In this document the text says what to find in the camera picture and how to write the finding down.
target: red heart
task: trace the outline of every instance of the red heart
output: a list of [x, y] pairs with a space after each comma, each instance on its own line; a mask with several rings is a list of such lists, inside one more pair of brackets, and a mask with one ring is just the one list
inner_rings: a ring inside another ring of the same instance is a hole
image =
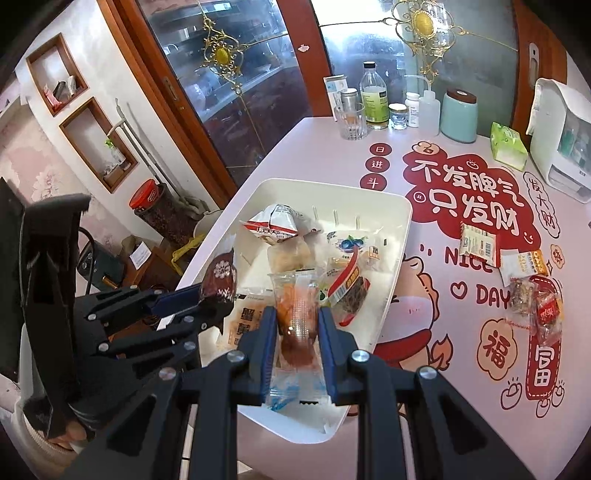
[[460, 283], [452, 283], [449, 290], [458, 300], [463, 300], [466, 298], [466, 295], [468, 295], [468, 285], [466, 285], [466, 282], [464, 281], [461, 281]]

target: metal canister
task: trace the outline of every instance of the metal canister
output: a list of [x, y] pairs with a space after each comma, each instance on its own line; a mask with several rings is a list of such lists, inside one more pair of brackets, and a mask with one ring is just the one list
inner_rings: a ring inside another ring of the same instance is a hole
[[347, 88], [341, 90], [340, 101], [343, 104], [343, 112], [356, 112], [357, 103], [359, 103], [357, 89]]

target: squeeze bottle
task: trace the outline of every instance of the squeeze bottle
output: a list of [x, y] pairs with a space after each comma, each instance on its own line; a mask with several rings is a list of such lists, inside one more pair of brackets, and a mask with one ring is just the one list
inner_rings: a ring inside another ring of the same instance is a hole
[[435, 92], [431, 90], [431, 83], [422, 75], [405, 75], [423, 79], [427, 82], [427, 90], [418, 99], [418, 131], [426, 137], [439, 135], [439, 116], [441, 114], [441, 103], [435, 98]]

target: green tissue box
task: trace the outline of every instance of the green tissue box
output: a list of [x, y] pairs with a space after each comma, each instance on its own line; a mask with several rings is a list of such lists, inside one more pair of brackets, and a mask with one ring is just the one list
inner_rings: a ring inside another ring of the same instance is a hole
[[523, 171], [527, 162], [527, 150], [519, 133], [496, 122], [491, 127], [492, 157], [510, 167]]

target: cable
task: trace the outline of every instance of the cable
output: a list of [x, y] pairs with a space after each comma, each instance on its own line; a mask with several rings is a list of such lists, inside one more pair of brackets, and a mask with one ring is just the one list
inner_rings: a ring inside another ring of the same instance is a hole
[[89, 295], [90, 294], [90, 286], [92, 285], [92, 275], [95, 272], [95, 259], [96, 259], [96, 249], [95, 249], [95, 239], [92, 238], [92, 235], [89, 233], [89, 231], [86, 228], [83, 227], [78, 227], [78, 231], [80, 233], [83, 233], [84, 235], [86, 235], [89, 243], [90, 243], [90, 249], [92, 250], [92, 260], [90, 262], [90, 273], [88, 275], [88, 283], [86, 284], [86, 293], [85, 295]]

